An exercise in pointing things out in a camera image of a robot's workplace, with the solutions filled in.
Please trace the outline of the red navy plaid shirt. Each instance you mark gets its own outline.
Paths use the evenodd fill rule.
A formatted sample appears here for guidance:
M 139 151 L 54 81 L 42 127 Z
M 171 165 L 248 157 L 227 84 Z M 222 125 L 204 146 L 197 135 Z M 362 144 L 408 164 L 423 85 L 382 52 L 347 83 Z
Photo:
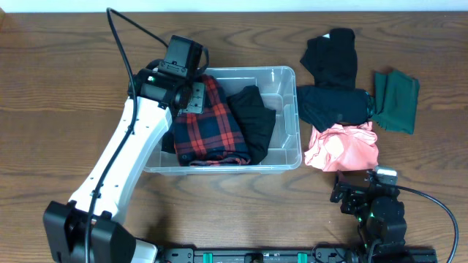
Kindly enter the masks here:
M 205 101 L 201 114 L 182 113 L 173 123 L 174 148 L 184 167 L 247 165 L 252 158 L 240 126 L 215 77 L 202 75 Z

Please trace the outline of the large black garment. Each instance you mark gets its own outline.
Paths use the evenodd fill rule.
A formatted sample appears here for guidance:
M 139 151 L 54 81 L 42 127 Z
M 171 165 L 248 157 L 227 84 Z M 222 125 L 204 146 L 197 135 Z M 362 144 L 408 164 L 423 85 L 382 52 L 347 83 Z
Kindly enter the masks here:
M 255 85 L 246 86 L 242 91 L 226 97 L 252 158 L 247 165 L 257 165 L 268 155 L 268 146 L 276 122 L 276 111 L 265 107 L 259 88 Z M 173 125 L 163 136 L 162 151 L 176 155 Z

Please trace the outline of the clear plastic storage container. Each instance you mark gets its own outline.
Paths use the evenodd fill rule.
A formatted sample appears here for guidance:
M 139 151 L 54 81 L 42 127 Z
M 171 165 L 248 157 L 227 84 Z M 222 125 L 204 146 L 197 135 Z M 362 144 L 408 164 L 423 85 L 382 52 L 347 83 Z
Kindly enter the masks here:
M 144 170 L 162 175 L 219 175 L 276 174 L 298 168 L 302 150 L 294 70 L 288 66 L 218 67 L 205 73 L 215 77 L 228 96 L 248 85 L 259 88 L 265 107 L 276 111 L 268 155 L 256 166 L 182 167 L 175 154 L 162 151 L 159 142 Z

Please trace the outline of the dark green garment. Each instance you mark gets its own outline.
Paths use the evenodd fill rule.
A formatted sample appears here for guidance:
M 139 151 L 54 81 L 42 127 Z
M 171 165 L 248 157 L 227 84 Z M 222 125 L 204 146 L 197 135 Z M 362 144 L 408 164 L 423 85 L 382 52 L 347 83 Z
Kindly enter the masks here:
M 371 119 L 390 132 L 414 134 L 420 83 L 393 70 L 374 75 L 374 109 Z

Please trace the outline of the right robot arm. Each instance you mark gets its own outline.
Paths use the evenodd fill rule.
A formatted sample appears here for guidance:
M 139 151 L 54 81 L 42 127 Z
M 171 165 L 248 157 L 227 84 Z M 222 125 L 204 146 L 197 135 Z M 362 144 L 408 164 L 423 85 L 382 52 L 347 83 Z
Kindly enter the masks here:
M 330 201 L 340 203 L 343 214 L 358 220 L 365 255 L 398 253 L 405 245 L 407 223 L 404 204 L 398 201 L 397 172 L 375 168 L 366 174 L 366 185 L 361 186 L 337 171 Z

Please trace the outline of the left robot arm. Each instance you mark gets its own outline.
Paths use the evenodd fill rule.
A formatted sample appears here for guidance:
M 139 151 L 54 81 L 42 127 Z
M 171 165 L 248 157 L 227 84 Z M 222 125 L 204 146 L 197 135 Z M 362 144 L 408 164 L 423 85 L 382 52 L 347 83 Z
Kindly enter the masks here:
M 43 224 L 55 262 L 155 262 L 158 248 L 124 228 L 144 166 L 172 124 L 171 112 L 200 113 L 204 67 L 153 61 L 129 80 L 109 143 L 68 203 L 52 201 Z

